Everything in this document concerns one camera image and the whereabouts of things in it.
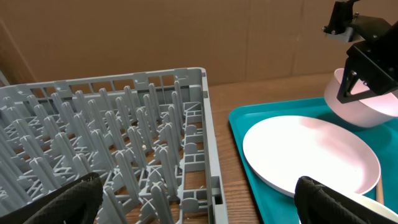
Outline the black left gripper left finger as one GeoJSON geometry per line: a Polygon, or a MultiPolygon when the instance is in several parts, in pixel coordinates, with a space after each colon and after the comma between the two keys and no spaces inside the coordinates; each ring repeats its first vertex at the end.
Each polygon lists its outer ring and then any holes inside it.
{"type": "Polygon", "coordinates": [[[96,172],[1,217],[1,224],[91,224],[103,202],[103,184],[96,172]]]}

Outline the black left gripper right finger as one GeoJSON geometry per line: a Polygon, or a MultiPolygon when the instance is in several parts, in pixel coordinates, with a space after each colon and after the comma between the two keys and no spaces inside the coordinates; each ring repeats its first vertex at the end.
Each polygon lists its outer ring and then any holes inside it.
{"type": "Polygon", "coordinates": [[[355,201],[356,193],[340,193],[302,176],[294,204],[301,224],[397,224],[355,201]]]}

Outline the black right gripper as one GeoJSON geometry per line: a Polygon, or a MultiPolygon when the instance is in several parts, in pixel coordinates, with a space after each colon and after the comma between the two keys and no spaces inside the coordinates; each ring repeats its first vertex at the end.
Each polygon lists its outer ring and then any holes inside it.
{"type": "Polygon", "coordinates": [[[397,90],[397,24],[354,12],[356,2],[336,1],[322,29],[331,39],[352,43],[337,94],[342,104],[397,90]],[[357,82],[369,89],[352,94],[357,82]]]}

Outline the pink white bowl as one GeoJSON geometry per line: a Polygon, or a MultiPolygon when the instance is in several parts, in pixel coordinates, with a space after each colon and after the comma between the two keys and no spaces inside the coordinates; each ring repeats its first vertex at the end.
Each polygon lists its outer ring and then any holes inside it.
{"type": "Polygon", "coordinates": [[[341,103],[338,90],[343,78],[343,68],[334,71],[324,98],[329,108],[348,123],[361,128],[372,128],[397,118],[397,91],[350,103],[341,103]]]}

